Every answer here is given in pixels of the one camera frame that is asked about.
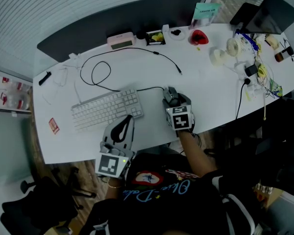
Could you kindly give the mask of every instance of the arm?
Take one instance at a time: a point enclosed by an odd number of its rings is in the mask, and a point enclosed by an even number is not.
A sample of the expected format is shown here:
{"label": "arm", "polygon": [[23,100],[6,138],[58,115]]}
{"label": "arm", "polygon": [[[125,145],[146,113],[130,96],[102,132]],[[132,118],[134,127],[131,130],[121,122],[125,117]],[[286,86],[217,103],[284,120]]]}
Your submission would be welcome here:
{"label": "arm", "polygon": [[207,155],[197,145],[191,133],[186,131],[179,131],[180,137],[185,155],[192,168],[194,174],[198,177],[202,177],[208,172],[217,170],[215,165],[211,163]]}
{"label": "arm", "polygon": [[117,178],[110,178],[108,181],[108,191],[106,193],[106,199],[115,198],[118,199],[122,194],[124,183]]}

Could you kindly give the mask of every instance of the bracelet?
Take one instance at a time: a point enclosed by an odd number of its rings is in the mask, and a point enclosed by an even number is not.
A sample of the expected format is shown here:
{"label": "bracelet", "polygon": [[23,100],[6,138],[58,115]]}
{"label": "bracelet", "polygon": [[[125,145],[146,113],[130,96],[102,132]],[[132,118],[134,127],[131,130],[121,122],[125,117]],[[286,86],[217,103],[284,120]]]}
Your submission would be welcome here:
{"label": "bracelet", "polygon": [[108,180],[108,186],[110,187],[110,188],[113,188],[113,189],[119,189],[119,188],[121,188],[122,186],[111,186],[110,184],[109,184],[109,182],[110,182],[110,178],[109,178],[109,180]]}

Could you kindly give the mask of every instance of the black t-shirt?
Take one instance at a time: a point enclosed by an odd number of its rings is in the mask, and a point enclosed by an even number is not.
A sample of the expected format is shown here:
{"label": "black t-shirt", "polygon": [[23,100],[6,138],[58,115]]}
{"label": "black t-shirt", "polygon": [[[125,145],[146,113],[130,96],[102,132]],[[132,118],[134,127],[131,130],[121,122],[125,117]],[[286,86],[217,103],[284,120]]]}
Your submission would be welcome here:
{"label": "black t-shirt", "polygon": [[212,177],[194,175],[182,155],[140,154],[129,168],[122,200],[105,200],[100,207],[97,203],[97,212],[94,205],[81,234],[89,234],[92,225],[107,219],[111,235],[160,235],[168,230],[229,234],[224,204]]}

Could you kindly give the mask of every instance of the wooden floor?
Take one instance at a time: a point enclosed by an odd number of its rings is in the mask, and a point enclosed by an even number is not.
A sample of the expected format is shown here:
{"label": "wooden floor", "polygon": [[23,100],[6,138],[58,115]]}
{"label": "wooden floor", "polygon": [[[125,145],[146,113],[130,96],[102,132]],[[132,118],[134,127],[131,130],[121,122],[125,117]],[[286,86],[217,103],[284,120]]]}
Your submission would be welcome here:
{"label": "wooden floor", "polygon": [[[48,176],[51,179],[54,179],[52,175],[52,170],[54,168],[59,168],[60,173],[59,177],[65,183],[69,177],[71,168],[73,166],[79,169],[78,180],[80,182],[80,186],[82,189],[85,189],[89,192],[94,192],[97,194],[95,199],[88,199],[83,197],[74,197],[76,202],[80,205],[84,206],[83,210],[78,210],[78,216],[72,221],[74,224],[73,234],[78,234],[80,229],[85,224],[90,211],[92,210],[93,205],[96,202],[99,202],[104,199],[107,184],[104,183],[100,178],[98,178],[95,174],[94,161],[83,161],[83,162],[75,162],[75,163],[65,163],[65,164],[45,164],[42,152],[39,146],[39,140],[36,131],[35,125],[35,115],[34,115],[34,106],[31,104],[31,142],[32,142],[32,151],[31,151],[31,160],[32,160],[32,175],[35,180],[42,178],[44,176]],[[201,146],[203,149],[205,148],[214,148],[214,131],[207,131],[200,134]],[[172,149],[179,150],[180,144],[179,142],[173,142],[170,147]]]}

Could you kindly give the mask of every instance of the black partition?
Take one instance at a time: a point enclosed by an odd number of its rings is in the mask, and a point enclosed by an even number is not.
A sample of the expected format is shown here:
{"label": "black partition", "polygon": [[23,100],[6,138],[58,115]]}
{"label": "black partition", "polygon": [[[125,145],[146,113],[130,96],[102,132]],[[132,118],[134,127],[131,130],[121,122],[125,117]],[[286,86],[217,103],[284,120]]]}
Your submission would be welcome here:
{"label": "black partition", "polygon": [[58,62],[71,53],[83,53],[107,43],[107,37],[139,30],[153,31],[191,24],[200,0],[140,0],[110,8],[80,19],[55,32],[37,48]]}

